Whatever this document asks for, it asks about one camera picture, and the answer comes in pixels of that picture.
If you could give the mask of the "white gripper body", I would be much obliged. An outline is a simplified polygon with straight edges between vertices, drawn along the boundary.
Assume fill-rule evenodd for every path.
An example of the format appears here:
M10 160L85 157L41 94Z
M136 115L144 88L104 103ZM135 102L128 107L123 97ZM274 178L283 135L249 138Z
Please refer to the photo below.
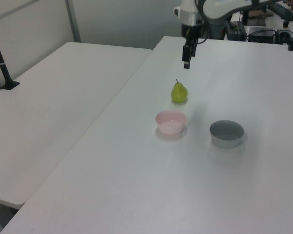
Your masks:
M181 24L181 35L186 39L185 45L191 46L197 44L198 39L202 35L203 27L203 23L194 26Z

